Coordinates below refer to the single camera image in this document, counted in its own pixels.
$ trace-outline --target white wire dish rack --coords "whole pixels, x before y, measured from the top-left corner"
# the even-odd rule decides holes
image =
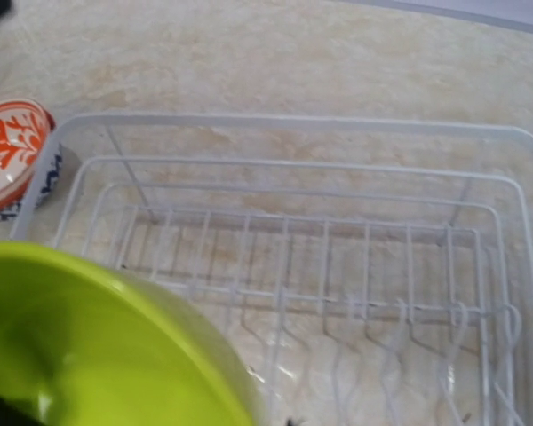
[[[70,191],[11,237],[161,283],[239,351],[273,425],[533,425],[533,136],[92,114]]]

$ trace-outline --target green bowl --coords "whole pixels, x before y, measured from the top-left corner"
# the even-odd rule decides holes
[[[254,426],[221,334],[153,283],[0,242],[0,396],[50,425]]]

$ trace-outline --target dish rack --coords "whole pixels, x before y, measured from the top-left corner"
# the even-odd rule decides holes
[[[82,163],[34,212],[59,144]],[[533,425],[528,132],[89,114],[56,129],[36,170],[11,238],[194,303],[271,424]]]

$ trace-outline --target orange floral pattern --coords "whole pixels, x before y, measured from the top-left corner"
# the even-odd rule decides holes
[[[0,190],[33,164],[47,137],[48,126],[47,117],[32,110],[0,114]]]

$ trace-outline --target small bowl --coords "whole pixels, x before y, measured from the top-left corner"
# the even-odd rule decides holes
[[[55,128],[52,116],[30,99],[0,103],[0,221],[18,216],[21,199],[34,176],[36,159]],[[49,165],[37,200],[41,204],[60,177],[61,152]]]

